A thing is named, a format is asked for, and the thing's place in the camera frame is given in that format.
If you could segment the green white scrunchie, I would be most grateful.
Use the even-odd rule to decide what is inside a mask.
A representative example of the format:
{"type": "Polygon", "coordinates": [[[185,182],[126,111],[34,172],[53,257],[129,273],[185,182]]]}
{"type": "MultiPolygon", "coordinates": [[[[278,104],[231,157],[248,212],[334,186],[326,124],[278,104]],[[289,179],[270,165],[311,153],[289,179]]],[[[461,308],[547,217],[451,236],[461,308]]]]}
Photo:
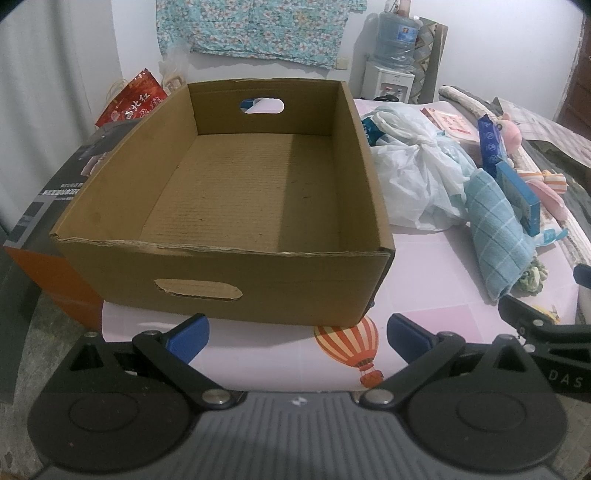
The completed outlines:
{"type": "Polygon", "coordinates": [[[542,292],[544,282],[547,280],[547,278],[548,270],[546,266],[539,260],[538,257],[534,257],[530,265],[521,275],[516,286],[524,293],[538,295],[542,292]]]}

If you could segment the light blue checked towel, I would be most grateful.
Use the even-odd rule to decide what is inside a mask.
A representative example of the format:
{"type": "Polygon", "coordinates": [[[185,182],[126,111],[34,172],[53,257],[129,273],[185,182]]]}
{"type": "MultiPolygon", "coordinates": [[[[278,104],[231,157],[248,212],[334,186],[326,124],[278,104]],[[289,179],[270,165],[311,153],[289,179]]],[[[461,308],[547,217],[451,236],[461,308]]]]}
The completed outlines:
{"type": "Polygon", "coordinates": [[[465,185],[466,207],[478,266],[493,303],[507,294],[535,256],[506,195],[485,170],[478,169],[465,185]]]}

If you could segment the blue white carton box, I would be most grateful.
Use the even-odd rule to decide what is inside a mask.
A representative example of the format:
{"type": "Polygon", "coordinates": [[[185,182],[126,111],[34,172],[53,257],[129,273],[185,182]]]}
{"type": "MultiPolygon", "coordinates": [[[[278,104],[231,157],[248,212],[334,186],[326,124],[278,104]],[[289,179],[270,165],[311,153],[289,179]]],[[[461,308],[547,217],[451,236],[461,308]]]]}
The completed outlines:
{"type": "Polygon", "coordinates": [[[538,235],[541,203],[537,195],[507,162],[496,164],[496,180],[525,232],[532,237],[538,235]]]}

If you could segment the orange striped towel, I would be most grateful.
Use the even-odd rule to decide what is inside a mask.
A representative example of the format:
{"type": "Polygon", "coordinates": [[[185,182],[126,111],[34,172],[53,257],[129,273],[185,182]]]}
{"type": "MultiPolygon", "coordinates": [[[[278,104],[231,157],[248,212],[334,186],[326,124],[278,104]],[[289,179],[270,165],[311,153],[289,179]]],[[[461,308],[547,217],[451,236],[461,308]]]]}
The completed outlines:
{"type": "Polygon", "coordinates": [[[559,195],[564,195],[568,189],[566,178],[562,173],[556,173],[549,170],[544,170],[542,172],[517,170],[517,174],[525,182],[532,180],[540,181],[559,195]]]}

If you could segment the blue wet wipes pack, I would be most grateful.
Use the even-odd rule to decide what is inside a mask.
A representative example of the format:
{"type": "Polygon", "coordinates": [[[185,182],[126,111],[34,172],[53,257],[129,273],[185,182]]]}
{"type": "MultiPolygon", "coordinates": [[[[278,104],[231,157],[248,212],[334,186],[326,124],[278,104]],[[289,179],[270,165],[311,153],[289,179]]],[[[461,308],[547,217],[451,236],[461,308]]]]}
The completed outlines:
{"type": "Polygon", "coordinates": [[[500,130],[488,115],[480,117],[477,126],[483,168],[495,169],[495,165],[504,159],[500,130]]]}

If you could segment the pink round plush doll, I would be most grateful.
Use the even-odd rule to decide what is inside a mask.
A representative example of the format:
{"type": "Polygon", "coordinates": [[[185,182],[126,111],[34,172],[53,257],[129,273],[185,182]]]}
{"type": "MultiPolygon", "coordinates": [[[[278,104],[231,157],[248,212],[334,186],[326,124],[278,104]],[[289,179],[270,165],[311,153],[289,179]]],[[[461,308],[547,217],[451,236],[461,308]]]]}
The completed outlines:
{"type": "Polygon", "coordinates": [[[514,155],[522,144],[522,133],[508,113],[503,113],[497,122],[508,155],[514,155]]]}

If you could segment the grey patterned quilt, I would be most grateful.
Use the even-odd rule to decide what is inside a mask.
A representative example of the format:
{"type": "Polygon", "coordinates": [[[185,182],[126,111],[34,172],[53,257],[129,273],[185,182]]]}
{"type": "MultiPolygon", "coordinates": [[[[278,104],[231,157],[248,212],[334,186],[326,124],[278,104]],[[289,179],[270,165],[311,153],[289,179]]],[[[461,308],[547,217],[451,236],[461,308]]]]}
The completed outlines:
{"type": "Polygon", "coordinates": [[[508,113],[522,133],[522,145],[541,170],[562,173],[563,199],[582,226],[590,226],[590,141],[568,128],[502,98],[493,104],[508,113]]]}

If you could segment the brown cardboard box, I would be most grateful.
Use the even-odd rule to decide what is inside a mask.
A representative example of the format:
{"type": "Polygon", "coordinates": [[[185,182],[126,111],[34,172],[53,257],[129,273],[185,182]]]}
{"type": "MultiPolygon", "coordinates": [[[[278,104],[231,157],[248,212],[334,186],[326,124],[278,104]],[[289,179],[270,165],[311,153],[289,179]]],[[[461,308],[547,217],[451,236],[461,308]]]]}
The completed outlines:
{"type": "Polygon", "coordinates": [[[349,87],[305,78],[180,88],[51,238],[105,301],[290,325],[356,325],[394,260],[349,87]]]}

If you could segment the dark printed product box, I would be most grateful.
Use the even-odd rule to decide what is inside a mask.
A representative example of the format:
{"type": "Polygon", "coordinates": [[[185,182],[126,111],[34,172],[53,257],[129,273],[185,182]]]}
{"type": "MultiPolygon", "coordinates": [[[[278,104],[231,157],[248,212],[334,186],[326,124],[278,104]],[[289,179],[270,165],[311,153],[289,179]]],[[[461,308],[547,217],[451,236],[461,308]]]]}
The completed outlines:
{"type": "Polygon", "coordinates": [[[60,253],[50,232],[90,175],[136,125],[125,120],[98,128],[41,189],[4,242],[12,260],[54,303],[92,330],[101,326],[103,300],[60,253]]]}

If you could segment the white plastic bag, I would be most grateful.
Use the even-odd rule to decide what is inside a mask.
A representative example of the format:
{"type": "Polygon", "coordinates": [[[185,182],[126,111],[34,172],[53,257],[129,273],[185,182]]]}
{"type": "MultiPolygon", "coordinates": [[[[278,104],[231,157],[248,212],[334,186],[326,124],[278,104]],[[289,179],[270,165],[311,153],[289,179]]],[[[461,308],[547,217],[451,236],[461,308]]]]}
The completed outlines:
{"type": "Polygon", "coordinates": [[[457,141],[406,104],[382,104],[362,125],[390,224],[435,232],[468,221],[465,186],[477,166],[457,141]]]}

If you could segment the pink wet wipes pack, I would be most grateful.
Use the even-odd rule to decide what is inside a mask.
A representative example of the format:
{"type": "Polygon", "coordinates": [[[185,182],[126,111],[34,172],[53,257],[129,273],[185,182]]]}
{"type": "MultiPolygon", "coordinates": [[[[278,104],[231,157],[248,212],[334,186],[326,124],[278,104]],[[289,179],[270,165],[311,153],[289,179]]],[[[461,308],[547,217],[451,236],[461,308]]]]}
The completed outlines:
{"type": "Polygon", "coordinates": [[[479,137],[474,127],[460,114],[448,113],[430,107],[421,112],[440,130],[458,142],[478,143],[479,137]]]}

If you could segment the red snack bag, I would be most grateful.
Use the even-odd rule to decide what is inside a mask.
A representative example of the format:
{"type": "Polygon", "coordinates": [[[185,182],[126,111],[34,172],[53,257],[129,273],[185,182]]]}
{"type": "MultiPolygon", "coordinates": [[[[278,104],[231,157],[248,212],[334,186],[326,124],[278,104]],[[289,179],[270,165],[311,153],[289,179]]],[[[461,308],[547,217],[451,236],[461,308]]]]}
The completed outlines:
{"type": "Polygon", "coordinates": [[[100,128],[107,123],[142,118],[166,98],[152,73],[143,69],[106,104],[94,125],[100,128]]]}

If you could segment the white water dispenser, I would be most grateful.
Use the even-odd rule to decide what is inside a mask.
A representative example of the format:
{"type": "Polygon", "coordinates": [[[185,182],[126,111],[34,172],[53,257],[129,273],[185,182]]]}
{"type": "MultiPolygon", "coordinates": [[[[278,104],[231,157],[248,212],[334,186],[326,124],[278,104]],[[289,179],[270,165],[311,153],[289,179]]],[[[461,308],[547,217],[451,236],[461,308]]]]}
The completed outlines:
{"type": "Polygon", "coordinates": [[[367,61],[363,74],[361,97],[374,100],[377,97],[391,95],[400,102],[408,103],[415,80],[415,75],[396,71],[373,61],[367,61]]]}

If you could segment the blue water bottle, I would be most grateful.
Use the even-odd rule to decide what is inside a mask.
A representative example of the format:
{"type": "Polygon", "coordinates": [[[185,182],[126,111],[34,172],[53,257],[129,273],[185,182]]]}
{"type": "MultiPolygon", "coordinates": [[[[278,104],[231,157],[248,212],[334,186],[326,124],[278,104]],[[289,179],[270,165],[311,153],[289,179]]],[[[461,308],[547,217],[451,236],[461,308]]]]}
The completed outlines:
{"type": "Polygon", "coordinates": [[[414,64],[415,45],[423,23],[393,12],[382,12],[378,20],[372,60],[397,71],[410,71],[414,64]]]}

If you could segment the floral blue wall cloth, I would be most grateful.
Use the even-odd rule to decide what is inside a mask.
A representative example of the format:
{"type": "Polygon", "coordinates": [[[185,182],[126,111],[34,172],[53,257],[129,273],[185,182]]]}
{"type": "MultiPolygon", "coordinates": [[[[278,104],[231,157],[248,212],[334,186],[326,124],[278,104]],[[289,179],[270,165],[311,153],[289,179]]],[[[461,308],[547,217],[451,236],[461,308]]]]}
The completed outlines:
{"type": "Polygon", "coordinates": [[[157,1],[161,54],[180,44],[200,54],[332,69],[349,16],[365,1],[157,1]]]}

